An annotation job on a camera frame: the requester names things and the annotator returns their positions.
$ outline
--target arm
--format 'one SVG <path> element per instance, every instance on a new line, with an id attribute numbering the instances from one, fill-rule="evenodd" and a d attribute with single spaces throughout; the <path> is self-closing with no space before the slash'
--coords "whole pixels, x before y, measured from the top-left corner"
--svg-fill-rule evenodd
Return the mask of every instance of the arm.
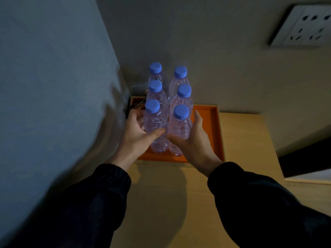
<path id="1" fill-rule="evenodd" d="M 331 218 L 303 206 L 270 177 L 246 172 L 213 153 L 202 118 L 195 121 L 187 140 L 167 138 L 186 159 L 206 175 L 224 229 L 243 247 L 329 247 Z"/>
<path id="2" fill-rule="evenodd" d="M 146 133 L 138 125 L 142 111 L 131 110 L 115 154 L 86 179 L 70 186 L 38 213 L 8 247 L 105 247 L 126 211 L 131 179 L 126 173 L 164 129 Z"/>

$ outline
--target left hand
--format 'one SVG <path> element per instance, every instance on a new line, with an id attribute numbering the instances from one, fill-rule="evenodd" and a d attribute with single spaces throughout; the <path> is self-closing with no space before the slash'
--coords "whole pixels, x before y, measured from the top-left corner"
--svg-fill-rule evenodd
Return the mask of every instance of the left hand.
<path id="1" fill-rule="evenodd" d="M 130 110 L 122 141 L 115 154 L 105 163 L 114 164 L 127 171 L 131 164 L 144 154 L 151 143 L 166 132 L 163 128 L 156 129 L 150 133 L 144 132 L 137 122 L 137 117 L 143 116 L 144 112 L 144 110 Z"/>

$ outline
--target right hand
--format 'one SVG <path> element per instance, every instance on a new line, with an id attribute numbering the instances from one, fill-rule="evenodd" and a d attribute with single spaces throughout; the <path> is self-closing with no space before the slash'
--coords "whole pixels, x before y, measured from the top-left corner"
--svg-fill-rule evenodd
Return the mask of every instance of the right hand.
<path id="1" fill-rule="evenodd" d="M 194 124 L 188 139 L 167 134 L 166 138 L 180 148 L 186 160 L 198 171 L 209 177 L 211 172 L 223 162 L 213 152 L 207 133 L 202 129 L 202 117 L 194 111 Z"/>

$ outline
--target orange tray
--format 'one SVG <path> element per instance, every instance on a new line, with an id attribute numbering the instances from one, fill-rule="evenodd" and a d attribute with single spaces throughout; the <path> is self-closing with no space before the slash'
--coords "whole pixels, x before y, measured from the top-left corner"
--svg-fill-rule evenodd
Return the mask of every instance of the orange tray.
<path id="1" fill-rule="evenodd" d="M 130 105 L 138 104 L 145 97 L 143 96 L 132 96 L 130 100 Z M 202 128 L 208 134 L 210 144 L 214 153 L 221 159 L 224 160 L 221 128 L 219 123 L 219 110 L 217 105 L 194 105 L 193 111 L 197 110 L 201 115 Z M 194 122 L 194 115 L 191 116 L 192 122 Z M 156 154 L 151 150 L 151 147 L 146 150 L 146 152 L 141 155 L 138 159 L 140 160 L 149 160 L 149 161 L 162 161 L 162 162 L 178 162 L 178 163 L 187 163 L 187 160 L 184 156 L 176 157 L 171 154 L 170 150 L 162 154 Z"/>

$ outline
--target wall socket panel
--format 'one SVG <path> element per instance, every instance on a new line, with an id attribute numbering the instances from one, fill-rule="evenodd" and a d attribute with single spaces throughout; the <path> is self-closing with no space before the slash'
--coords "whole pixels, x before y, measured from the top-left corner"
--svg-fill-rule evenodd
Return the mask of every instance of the wall socket panel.
<path id="1" fill-rule="evenodd" d="M 331 41 L 331 5 L 295 5 L 271 46 L 321 46 Z"/>

